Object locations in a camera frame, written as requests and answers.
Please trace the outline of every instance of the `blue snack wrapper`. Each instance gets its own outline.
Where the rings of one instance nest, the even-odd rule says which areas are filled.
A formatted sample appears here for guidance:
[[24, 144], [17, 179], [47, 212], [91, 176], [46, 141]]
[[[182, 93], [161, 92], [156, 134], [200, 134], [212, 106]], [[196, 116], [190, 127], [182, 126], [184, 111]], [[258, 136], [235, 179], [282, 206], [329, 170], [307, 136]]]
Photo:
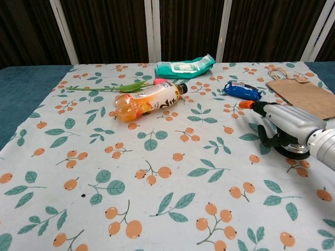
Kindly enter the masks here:
[[243, 98], [246, 100], [254, 100], [258, 101], [261, 99], [261, 93], [258, 91], [257, 88], [251, 86], [251, 85], [246, 85], [244, 83], [238, 83], [236, 81], [229, 81], [223, 91], [231, 96]]

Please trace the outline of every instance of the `teal package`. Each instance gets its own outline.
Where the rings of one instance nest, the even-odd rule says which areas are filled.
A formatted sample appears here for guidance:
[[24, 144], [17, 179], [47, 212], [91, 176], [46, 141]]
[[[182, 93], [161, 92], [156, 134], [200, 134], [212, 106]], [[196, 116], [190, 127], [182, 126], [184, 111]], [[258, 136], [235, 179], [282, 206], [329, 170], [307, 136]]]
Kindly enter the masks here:
[[213, 67], [215, 60], [207, 54], [202, 58], [182, 62], [158, 62], [156, 75], [164, 78], [194, 78]]

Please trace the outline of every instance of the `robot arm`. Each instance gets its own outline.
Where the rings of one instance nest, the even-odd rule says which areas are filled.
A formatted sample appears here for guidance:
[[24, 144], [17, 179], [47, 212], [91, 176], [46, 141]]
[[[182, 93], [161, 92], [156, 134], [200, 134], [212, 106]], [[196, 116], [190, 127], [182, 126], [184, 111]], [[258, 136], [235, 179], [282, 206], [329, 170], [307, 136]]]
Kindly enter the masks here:
[[300, 108], [277, 103], [243, 101], [240, 107], [253, 109], [277, 127], [277, 134], [269, 139], [265, 128], [258, 126], [260, 140], [266, 147], [275, 147], [291, 158], [295, 158], [293, 154], [302, 156], [310, 150], [313, 157], [335, 171], [335, 129], [326, 130], [325, 121]]

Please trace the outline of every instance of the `tablecloth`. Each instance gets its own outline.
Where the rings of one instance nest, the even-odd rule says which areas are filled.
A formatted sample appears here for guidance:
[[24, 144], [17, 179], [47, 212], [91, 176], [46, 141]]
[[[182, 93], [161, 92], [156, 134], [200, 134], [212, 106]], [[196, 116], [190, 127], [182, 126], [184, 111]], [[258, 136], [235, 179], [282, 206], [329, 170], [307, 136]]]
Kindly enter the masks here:
[[327, 89], [302, 62], [217, 63], [123, 123], [118, 93], [66, 87], [152, 83], [155, 65], [75, 65], [0, 152], [0, 250], [334, 249], [335, 173], [265, 148], [256, 126], [273, 126], [222, 92], [235, 79], [284, 104], [274, 66]]

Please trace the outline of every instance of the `plastic bottle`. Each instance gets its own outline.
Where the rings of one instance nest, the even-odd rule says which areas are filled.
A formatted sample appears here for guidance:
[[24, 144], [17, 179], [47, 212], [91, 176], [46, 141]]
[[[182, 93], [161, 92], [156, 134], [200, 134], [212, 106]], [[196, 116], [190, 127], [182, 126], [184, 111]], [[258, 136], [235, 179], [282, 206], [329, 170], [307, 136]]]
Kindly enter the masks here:
[[123, 122], [130, 121], [145, 112], [173, 105], [186, 92], [185, 84], [164, 82], [138, 93], [125, 93], [114, 101], [116, 115]]

